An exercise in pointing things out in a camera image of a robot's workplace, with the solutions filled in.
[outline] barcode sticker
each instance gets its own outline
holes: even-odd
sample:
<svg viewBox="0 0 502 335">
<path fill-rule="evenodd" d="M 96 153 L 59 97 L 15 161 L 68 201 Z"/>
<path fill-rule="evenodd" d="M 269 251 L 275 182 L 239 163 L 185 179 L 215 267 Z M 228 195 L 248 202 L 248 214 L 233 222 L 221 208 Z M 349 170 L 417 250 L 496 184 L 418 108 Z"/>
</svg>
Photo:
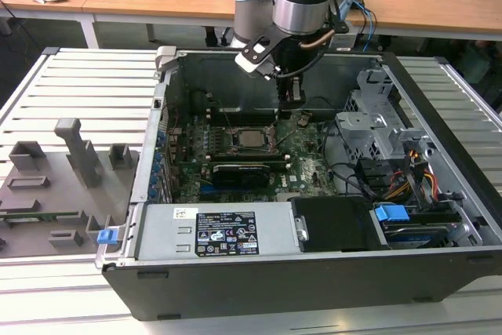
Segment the barcode sticker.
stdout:
<svg viewBox="0 0 502 335">
<path fill-rule="evenodd" d="M 197 217 L 198 208 L 193 207 L 176 207 L 173 213 L 175 220 L 195 220 Z"/>
</svg>

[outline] sticker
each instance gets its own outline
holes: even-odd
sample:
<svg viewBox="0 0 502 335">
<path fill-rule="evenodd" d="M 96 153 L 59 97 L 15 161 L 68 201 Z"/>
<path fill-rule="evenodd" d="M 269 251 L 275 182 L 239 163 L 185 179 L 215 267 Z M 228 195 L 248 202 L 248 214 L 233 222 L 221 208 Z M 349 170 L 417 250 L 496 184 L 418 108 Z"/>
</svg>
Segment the sticker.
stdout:
<svg viewBox="0 0 502 335">
<path fill-rule="evenodd" d="M 259 254 L 254 212 L 196 213 L 199 257 Z"/>
<path fill-rule="evenodd" d="M 36 217 L 24 217 L 19 219 L 5 219 L 10 224 L 13 223 L 38 223 L 40 220 Z"/>
<path fill-rule="evenodd" d="M 176 207 L 173 212 L 174 220 L 195 220 L 198 208 Z"/>
</svg>

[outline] copper pipe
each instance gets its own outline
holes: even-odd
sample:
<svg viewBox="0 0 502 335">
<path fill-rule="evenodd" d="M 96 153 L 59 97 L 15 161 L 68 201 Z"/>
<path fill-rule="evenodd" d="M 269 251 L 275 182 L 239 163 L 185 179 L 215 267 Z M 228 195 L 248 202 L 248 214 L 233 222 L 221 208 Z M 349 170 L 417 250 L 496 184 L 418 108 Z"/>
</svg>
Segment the copper pipe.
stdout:
<svg viewBox="0 0 502 335">
<path fill-rule="evenodd" d="M 310 42 L 310 43 L 301 42 L 300 48 L 303 50 L 312 50 L 316 47 L 319 47 L 324 42 L 329 41 L 329 39 L 332 38 L 334 35 L 335 35 L 335 31 L 332 29 L 332 30 L 328 31 L 325 35 L 323 35 L 322 37 L 320 37 L 319 39 L 317 39 L 313 42 Z"/>
</svg>

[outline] desk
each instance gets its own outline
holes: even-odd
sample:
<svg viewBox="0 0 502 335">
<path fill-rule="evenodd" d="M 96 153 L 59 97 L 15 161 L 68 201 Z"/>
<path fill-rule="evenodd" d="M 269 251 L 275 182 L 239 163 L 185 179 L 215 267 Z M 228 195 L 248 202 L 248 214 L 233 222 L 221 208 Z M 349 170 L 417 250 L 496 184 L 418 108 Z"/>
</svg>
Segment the desk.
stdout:
<svg viewBox="0 0 502 335">
<path fill-rule="evenodd" d="M 33 19 L 73 20 L 82 26 L 89 48 L 98 48 L 94 23 L 121 22 L 231 27 L 234 0 L 67 0 L 39 4 L 32 0 L 2 0 L 17 16 Z M 0 6 L 0 17 L 9 13 Z"/>
<path fill-rule="evenodd" d="M 99 47 L 97 21 L 231 27 L 235 12 L 234 0 L 3 1 L 18 17 L 78 21 L 91 48 Z M 381 35 L 502 40 L 502 0 L 366 0 L 366 5 L 376 14 Z M 9 14 L 0 8 L 2 16 Z M 353 31 L 363 23 L 355 10 L 347 21 Z M 369 25 L 363 32 L 369 33 Z"/>
<path fill-rule="evenodd" d="M 378 18 L 377 34 L 502 40 L 502 0 L 365 0 Z M 362 15 L 348 17 L 362 26 Z"/>
</svg>

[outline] motherboard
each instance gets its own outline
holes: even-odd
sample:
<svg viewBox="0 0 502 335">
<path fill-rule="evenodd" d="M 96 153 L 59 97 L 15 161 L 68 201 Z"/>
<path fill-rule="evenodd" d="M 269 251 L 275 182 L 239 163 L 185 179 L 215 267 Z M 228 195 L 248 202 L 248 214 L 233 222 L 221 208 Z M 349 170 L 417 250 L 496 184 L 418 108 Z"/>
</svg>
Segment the motherboard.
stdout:
<svg viewBox="0 0 502 335">
<path fill-rule="evenodd" d="M 170 130 L 174 202 L 285 202 L 335 195 L 322 157 L 325 122 L 293 112 L 269 126 L 194 116 Z"/>
</svg>

